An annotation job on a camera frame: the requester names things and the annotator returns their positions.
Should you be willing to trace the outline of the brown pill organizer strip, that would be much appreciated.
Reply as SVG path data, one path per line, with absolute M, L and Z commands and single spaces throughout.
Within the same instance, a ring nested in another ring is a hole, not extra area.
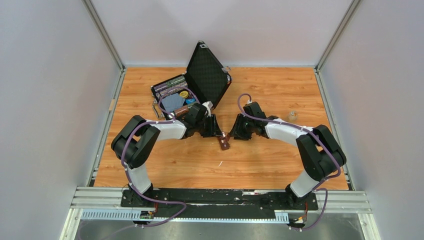
M 230 148 L 230 143 L 229 143 L 230 137 L 228 136 L 227 133 L 222 132 L 221 135 L 217 137 L 217 139 L 218 139 L 220 149 L 222 151 L 228 150 Z

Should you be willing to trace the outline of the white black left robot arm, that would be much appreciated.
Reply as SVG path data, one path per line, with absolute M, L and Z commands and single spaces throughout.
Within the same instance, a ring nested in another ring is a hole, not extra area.
M 140 206 L 153 201 L 153 184 L 148 176 L 146 162 L 158 141 L 183 140 L 199 133 L 203 138 L 218 138 L 224 134 L 216 115 L 204 103 L 194 103 L 188 112 L 170 120 L 153 121 L 134 115 L 112 140 L 111 149 L 121 161 L 129 187 L 135 192 L 134 200 Z

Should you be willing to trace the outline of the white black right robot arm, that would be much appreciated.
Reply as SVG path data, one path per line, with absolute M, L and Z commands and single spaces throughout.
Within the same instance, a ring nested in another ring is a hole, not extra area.
M 304 170 L 286 187 L 286 204 L 298 209 L 306 195 L 329 177 L 341 174 L 347 158 L 330 129 L 325 125 L 300 126 L 266 114 L 257 102 L 246 104 L 236 117 L 229 136 L 250 140 L 252 135 L 279 140 L 297 147 Z

